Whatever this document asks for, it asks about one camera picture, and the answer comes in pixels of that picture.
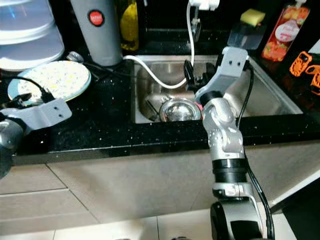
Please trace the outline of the beige kitchen cabinet front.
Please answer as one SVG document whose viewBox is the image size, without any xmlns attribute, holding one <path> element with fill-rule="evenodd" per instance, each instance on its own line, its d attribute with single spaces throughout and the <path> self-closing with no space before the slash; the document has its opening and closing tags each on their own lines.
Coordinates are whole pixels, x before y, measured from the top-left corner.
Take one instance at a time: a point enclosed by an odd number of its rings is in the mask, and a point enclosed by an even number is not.
<svg viewBox="0 0 320 240">
<path fill-rule="evenodd" d="M 0 180 L 0 231 L 32 233 L 207 210 L 206 150 L 12 167 Z"/>
</svg>

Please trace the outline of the yellow oil bottle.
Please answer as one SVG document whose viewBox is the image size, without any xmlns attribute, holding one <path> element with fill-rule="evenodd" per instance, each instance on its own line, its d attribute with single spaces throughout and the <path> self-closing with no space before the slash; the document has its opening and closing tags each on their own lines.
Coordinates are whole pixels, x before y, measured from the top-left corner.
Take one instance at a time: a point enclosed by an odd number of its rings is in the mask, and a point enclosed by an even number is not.
<svg viewBox="0 0 320 240">
<path fill-rule="evenodd" d="M 115 8 L 121 48 L 126 51 L 137 51 L 139 45 L 137 0 L 115 0 Z"/>
</svg>

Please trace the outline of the grey bottle with red label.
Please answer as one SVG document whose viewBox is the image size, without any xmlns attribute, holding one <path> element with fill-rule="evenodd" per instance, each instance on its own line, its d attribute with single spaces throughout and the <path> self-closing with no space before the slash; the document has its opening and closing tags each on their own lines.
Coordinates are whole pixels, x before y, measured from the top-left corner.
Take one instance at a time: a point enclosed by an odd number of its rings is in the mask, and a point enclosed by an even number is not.
<svg viewBox="0 0 320 240">
<path fill-rule="evenodd" d="M 99 66 L 122 61 L 114 0 L 70 0 L 90 57 Z"/>
</svg>

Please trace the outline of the stainless steel kitchen sink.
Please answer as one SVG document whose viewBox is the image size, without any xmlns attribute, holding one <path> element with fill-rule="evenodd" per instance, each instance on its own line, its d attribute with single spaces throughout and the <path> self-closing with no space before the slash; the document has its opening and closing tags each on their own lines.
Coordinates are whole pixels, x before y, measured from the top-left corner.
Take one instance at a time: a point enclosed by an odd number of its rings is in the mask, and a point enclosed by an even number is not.
<svg viewBox="0 0 320 240">
<path fill-rule="evenodd" d="M 183 80 L 184 62 L 189 55 L 139 55 L 138 58 L 166 85 L 173 86 Z M 186 85 L 176 89 L 168 89 L 158 84 L 151 75 L 136 61 L 128 61 L 132 67 L 128 73 L 131 77 L 132 90 L 132 117 L 137 124 L 151 122 L 147 118 L 145 98 L 154 98 L 158 103 L 173 98 L 184 98 L 195 102 L 195 94 L 188 90 Z M 302 110 L 279 89 L 263 69 L 249 60 L 251 70 L 245 70 L 240 80 L 235 81 L 225 92 L 224 98 L 232 107 L 235 116 L 240 114 L 246 94 L 249 90 L 250 80 L 253 87 L 243 112 L 243 117 L 256 117 L 266 115 L 301 114 Z"/>
</svg>

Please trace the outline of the stainless steel bowl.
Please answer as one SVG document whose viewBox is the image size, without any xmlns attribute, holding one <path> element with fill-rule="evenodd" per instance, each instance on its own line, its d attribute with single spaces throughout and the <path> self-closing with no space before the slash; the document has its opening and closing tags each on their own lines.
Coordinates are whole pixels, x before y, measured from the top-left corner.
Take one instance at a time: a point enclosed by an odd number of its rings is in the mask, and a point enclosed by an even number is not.
<svg viewBox="0 0 320 240">
<path fill-rule="evenodd" d="M 164 101 L 158 111 L 162 122 L 199 121 L 201 108 L 187 98 L 170 98 Z"/>
</svg>

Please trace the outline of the white tap filter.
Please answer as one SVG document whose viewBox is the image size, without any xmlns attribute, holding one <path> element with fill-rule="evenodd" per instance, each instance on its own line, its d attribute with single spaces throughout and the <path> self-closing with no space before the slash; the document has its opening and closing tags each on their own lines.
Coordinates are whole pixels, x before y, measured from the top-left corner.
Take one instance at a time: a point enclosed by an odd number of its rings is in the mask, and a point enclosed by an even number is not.
<svg viewBox="0 0 320 240">
<path fill-rule="evenodd" d="M 214 11 L 220 6 L 220 0 L 189 0 L 189 5 L 198 10 Z"/>
</svg>

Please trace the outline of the clear stacked plastic container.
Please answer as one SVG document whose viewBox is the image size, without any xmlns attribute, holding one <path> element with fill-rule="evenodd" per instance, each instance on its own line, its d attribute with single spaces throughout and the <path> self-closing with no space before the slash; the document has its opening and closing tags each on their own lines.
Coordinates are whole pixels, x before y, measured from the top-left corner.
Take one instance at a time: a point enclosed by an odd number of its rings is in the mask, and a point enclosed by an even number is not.
<svg viewBox="0 0 320 240">
<path fill-rule="evenodd" d="M 65 51 L 48 0 L 0 0 L 0 68 L 20 72 Z"/>
</svg>

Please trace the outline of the red peach refill pouch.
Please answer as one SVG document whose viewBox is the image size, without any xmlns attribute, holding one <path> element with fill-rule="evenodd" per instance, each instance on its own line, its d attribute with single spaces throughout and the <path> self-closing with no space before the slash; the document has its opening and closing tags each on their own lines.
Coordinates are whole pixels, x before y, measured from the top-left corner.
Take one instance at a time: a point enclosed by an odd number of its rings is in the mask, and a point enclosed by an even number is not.
<svg viewBox="0 0 320 240">
<path fill-rule="evenodd" d="M 283 61 L 310 14 L 306 2 L 307 0 L 295 0 L 284 6 L 262 50 L 262 58 L 273 62 Z"/>
</svg>

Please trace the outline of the floral plate with blue rim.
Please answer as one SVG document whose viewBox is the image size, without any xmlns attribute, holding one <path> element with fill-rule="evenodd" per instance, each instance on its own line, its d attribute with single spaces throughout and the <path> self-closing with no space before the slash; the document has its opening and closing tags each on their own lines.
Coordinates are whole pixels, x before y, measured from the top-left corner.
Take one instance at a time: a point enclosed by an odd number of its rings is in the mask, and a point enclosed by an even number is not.
<svg viewBox="0 0 320 240">
<path fill-rule="evenodd" d="M 28 78 L 48 90 L 56 99 L 69 101 L 82 94 L 90 85 L 92 78 L 89 69 L 79 62 L 52 61 L 41 64 L 18 74 Z M 7 96 L 13 99 L 18 95 L 37 91 L 37 86 L 30 82 L 14 78 L 7 86 Z"/>
</svg>

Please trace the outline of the yellow sponge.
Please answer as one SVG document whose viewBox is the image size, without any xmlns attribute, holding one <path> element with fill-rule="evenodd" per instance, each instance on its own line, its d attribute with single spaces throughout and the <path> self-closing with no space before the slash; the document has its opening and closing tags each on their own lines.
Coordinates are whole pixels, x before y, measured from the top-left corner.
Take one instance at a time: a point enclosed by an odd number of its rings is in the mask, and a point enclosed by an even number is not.
<svg viewBox="0 0 320 240">
<path fill-rule="evenodd" d="M 240 16 L 240 22 L 250 26 L 259 26 L 265 19 L 266 14 L 256 9 L 247 9 Z"/>
</svg>

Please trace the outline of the chrome tap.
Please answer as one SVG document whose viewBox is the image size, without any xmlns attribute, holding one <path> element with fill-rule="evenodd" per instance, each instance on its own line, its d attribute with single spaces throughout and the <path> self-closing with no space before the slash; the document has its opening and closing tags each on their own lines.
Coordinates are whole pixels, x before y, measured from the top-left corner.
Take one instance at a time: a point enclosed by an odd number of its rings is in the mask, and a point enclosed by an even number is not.
<svg viewBox="0 0 320 240">
<path fill-rule="evenodd" d="M 192 13 L 190 10 L 187 12 L 187 22 L 189 24 L 190 36 L 193 42 L 198 42 L 201 34 L 201 19 L 198 17 L 198 11 Z"/>
</svg>

